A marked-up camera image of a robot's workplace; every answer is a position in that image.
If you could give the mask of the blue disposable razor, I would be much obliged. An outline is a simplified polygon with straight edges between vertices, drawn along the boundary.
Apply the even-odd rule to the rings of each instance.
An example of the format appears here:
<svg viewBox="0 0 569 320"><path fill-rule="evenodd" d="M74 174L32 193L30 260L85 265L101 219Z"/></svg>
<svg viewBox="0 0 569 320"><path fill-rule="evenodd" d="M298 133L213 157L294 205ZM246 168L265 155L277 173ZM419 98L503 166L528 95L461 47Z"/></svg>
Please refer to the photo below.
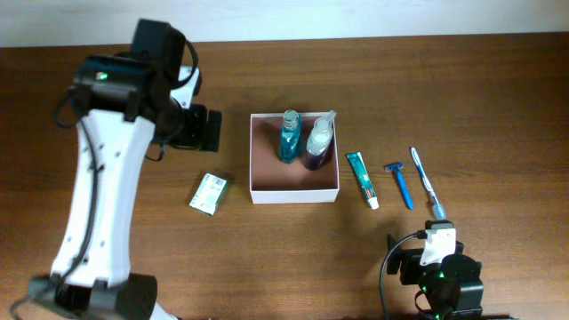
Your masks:
<svg viewBox="0 0 569 320"><path fill-rule="evenodd" d="M414 203L413 203L413 200L411 198L408 187L406 185L404 175L401 172L401 169L403 167L404 167L403 163L397 162L397 163L386 165L385 171L386 172L392 172L394 174L395 180L396 180L397 185L399 187L401 196L405 202L406 208L408 210L413 210L414 209Z"/></svg>

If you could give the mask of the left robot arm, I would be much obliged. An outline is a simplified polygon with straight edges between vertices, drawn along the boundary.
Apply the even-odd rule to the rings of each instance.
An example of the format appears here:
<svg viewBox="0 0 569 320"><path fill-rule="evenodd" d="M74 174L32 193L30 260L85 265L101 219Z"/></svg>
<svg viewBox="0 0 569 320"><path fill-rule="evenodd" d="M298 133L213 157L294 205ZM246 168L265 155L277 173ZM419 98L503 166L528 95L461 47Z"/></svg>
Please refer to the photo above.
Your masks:
<svg viewBox="0 0 569 320"><path fill-rule="evenodd" d="M27 301L67 319L166 319L153 276L135 274L130 230L148 148L215 152L222 116L196 104L202 76L184 65L192 43L171 24L139 20L131 47L93 55L63 98L72 107L78 162L68 225L51 272Z"/></svg>

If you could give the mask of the clear pump soap bottle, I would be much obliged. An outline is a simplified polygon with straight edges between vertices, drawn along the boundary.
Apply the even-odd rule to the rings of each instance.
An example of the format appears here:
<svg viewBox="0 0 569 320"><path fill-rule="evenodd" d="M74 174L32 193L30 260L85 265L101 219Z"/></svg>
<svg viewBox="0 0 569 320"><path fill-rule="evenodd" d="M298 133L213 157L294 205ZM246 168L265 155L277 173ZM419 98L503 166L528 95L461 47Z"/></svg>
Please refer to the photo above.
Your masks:
<svg viewBox="0 0 569 320"><path fill-rule="evenodd" d="M305 165L311 171L320 168L333 137L333 120L337 113L333 110L319 117L315 122L306 144Z"/></svg>

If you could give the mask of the blue white toothbrush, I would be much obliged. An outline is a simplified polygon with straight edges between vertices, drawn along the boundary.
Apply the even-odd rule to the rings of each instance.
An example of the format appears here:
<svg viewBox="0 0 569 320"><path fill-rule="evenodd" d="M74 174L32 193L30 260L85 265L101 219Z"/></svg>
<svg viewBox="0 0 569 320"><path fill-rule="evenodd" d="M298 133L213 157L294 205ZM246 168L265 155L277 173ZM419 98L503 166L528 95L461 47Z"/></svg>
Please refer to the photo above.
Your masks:
<svg viewBox="0 0 569 320"><path fill-rule="evenodd" d="M446 219L445 208L440 203L440 201L437 197L437 194L436 194L435 190L433 189L432 184L429 180L429 177L424 171L423 164L422 164L422 161L421 161L421 158L419 156L417 149L415 147L411 147L410 152L411 152L413 162L415 163L417 170L418 170L418 173L421 177L423 186L432 198L433 205L432 205L431 211L433 212L434 217L437 220L445 220Z"/></svg>

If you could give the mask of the green white soap bar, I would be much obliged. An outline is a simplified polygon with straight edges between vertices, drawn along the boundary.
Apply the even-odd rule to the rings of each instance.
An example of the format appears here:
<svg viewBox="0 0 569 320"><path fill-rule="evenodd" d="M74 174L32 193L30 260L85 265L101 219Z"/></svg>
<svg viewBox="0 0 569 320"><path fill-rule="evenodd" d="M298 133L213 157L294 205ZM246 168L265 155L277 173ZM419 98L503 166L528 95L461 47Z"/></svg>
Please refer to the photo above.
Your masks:
<svg viewBox="0 0 569 320"><path fill-rule="evenodd" d="M206 173L188 206L208 216L213 216L222 199L228 182L223 178Z"/></svg>

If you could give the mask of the green toothpaste tube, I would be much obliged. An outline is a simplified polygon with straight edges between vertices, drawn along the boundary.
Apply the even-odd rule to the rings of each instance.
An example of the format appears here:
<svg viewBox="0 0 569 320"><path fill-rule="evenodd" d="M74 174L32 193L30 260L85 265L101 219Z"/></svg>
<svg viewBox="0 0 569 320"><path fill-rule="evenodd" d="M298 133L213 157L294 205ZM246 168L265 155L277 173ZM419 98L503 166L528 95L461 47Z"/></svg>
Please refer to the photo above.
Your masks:
<svg viewBox="0 0 569 320"><path fill-rule="evenodd" d="M373 184L365 167L365 162L362 158L361 153L349 153L347 154L347 159L349 160L349 163L355 175L357 176L357 180L360 184L361 189L363 190L363 193L365 194L367 203L373 210L377 210L379 208L378 197L373 188Z"/></svg>

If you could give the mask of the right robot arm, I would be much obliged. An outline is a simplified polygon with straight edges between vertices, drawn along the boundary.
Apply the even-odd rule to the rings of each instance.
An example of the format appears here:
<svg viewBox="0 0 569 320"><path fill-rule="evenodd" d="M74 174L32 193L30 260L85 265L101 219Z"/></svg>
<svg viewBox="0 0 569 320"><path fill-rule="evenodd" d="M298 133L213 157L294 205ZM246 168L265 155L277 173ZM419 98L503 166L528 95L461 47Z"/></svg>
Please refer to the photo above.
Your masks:
<svg viewBox="0 0 569 320"><path fill-rule="evenodd" d="M415 296L429 308L417 308L420 319L479 319L484 285L482 264L463 253L449 220L428 220L425 228L397 241L387 236L388 253L381 264L379 287L385 308L384 275L399 274L402 285L416 285Z"/></svg>

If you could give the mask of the teal mouthwash bottle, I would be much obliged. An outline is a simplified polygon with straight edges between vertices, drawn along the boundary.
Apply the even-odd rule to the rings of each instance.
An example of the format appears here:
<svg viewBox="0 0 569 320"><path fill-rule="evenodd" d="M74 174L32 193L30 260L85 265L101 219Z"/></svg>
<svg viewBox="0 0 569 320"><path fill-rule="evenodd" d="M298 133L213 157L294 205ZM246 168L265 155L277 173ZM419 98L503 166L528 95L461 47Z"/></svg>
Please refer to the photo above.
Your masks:
<svg viewBox="0 0 569 320"><path fill-rule="evenodd" d="M280 133L279 157L282 162L291 164L301 149L301 115L295 110L287 110L283 115Z"/></svg>

